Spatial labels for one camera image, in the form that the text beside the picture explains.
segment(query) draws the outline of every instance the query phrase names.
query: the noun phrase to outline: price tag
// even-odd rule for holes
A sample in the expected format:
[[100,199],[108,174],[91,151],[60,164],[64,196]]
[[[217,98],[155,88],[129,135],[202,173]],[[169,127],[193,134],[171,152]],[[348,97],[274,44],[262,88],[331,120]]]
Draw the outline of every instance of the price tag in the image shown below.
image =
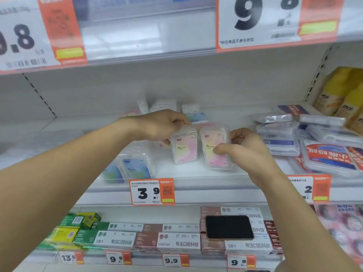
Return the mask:
[[307,203],[328,202],[330,199],[331,175],[288,175],[297,191]]
[[137,179],[129,184],[132,205],[175,205],[172,178]]
[[130,252],[106,251],[107,264],[132,265]]
[[162,257],[166,267],[190,267],[188,254],[163,254]]
[[217,51],[330,42],[344,0],[217,0]]
[[82,252],[62,251],[58,253],[58,258],[64,264],[84,264]]
[[227,268],[255,269],[256,256],[254,255],[227,255]]
[[0,0],[0,72],[87,64],[72,0]]

